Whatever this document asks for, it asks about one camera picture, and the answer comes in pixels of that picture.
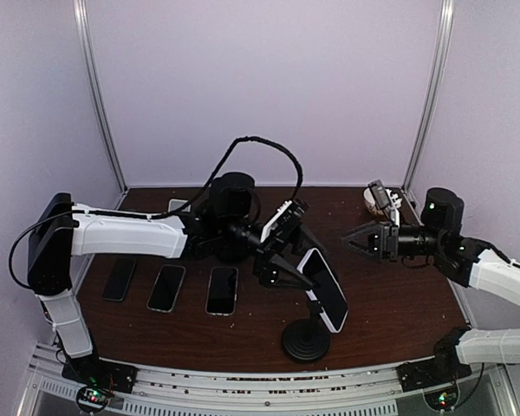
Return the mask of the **small black phone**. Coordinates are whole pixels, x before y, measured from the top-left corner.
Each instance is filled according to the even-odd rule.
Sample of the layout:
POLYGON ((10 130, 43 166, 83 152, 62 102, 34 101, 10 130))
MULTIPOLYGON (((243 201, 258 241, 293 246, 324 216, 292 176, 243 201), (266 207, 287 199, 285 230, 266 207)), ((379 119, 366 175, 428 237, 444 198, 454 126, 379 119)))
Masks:
POLYGON ((134 257, 118 258, 108 276, 102 299, 109 302, 122 302, 126 297, 135 267, 134 257))

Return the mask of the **white folding phone stand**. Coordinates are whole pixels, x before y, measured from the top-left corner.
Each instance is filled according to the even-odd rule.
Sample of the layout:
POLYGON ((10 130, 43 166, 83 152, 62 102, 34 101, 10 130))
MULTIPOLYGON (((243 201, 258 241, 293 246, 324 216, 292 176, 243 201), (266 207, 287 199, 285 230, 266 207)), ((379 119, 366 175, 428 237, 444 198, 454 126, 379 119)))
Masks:
POLYGON ((167 209, 169 212, 190 212, 192 205, 186 199, 171 198, 168 202, 167 209))

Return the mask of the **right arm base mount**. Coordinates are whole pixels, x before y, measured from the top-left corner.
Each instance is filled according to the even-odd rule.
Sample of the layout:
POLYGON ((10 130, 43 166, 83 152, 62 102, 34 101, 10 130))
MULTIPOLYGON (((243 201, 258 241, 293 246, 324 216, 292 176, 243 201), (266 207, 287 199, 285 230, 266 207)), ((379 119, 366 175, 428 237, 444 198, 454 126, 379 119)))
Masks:
POLYGON ((430 389, 424 400, 433 411, 456 410, 461 403, 458 382, 472 374, 471 366, 461 364, 456 352, 463 334, 463 329, 454 329, 435 344, 432 358, 399 365, 396 371, 402 391, 430 389))

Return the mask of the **black round-base phone stand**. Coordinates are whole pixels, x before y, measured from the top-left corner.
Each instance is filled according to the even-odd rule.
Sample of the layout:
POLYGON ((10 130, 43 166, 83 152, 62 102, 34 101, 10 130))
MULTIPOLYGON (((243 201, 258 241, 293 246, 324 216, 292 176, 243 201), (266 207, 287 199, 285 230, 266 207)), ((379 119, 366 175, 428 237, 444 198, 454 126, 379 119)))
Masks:
POLYGON ((246 250, 222 250, 216 255, 216 259, 224 264, 241 263, 250 254, 246 250))

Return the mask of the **large black phone silver edge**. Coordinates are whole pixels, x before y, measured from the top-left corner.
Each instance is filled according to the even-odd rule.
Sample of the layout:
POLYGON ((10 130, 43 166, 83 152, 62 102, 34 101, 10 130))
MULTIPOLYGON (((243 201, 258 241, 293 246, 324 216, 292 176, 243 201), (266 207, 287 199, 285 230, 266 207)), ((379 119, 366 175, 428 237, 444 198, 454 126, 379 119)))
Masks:
POLYGON ((232 315, 236 309, 237 283, 237 268, 213 268, 210 274, 205 312, 208 315, 232 315))

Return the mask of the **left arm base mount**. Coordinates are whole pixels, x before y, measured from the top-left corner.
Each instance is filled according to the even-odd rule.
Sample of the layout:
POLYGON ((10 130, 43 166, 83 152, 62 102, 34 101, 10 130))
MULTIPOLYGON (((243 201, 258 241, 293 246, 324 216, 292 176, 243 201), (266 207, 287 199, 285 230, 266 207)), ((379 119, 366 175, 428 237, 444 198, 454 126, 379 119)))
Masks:
POLYGON ((75 404, 84 413, 96 415, 102 412, 115 397, 115 393, 131 393, 138 369, 135 366, 101 359, 96 352, 82 358, 71 358, 62 341, 62 378, 79 383, 75 404))

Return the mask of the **black stand with white pad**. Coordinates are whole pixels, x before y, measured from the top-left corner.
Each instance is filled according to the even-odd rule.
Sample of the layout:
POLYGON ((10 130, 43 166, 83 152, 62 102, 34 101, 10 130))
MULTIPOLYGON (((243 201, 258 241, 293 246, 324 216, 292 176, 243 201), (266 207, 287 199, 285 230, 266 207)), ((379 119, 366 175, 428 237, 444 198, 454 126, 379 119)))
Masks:
POLYGON ((281 335, 283 352, 297 363, 312 363, 321 360, 329 351, 330 334, 319 321, 322 318, 322 303, 307 296, 308 319, 300 319, 286 326, 281 335))

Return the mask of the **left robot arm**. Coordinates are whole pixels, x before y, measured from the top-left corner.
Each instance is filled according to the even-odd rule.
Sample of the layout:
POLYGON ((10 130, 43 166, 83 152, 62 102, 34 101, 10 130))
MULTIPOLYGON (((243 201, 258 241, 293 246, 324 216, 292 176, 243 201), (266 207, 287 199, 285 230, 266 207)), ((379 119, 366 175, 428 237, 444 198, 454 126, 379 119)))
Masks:
POLYGON ((301 256, 322 244, 302 222, 309 208, 296 197, 283 202, 264 224, 250 218, 256 203, 254 179, 243 172, 214 178, 198 208, 166 213, 113 211, 77 204, 58 193, 39 221, 22 232, 28 241, 27 281, 44 305, 64 354, 89 385, 107 378, 73 292, 74 256, 143 255, 167 259, 253 257, 253 274, 264 287, 311 289, 313 281, 283 258, 287 246, 301 256))

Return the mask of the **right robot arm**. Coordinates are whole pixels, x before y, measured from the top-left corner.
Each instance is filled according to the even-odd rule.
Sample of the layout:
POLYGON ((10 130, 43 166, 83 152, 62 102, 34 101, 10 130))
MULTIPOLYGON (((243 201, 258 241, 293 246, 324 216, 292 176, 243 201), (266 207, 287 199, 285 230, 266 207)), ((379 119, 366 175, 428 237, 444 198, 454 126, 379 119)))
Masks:
MULTIPOLYGON (((380 181, 368 186, 384 221, 371 221, 341 238, 352 252, 375 262, 424 257, 450 281, 483 290, 520 307, 520 263, 496 245, 461 234, 464 201, 454 192, 433 187, 426 193, 419 225, 400 222, 400 213, 380 181)), ((455 328, 434 347, 427 375, 445 382, 461 365, 520 364, 520 328, 455 328)))

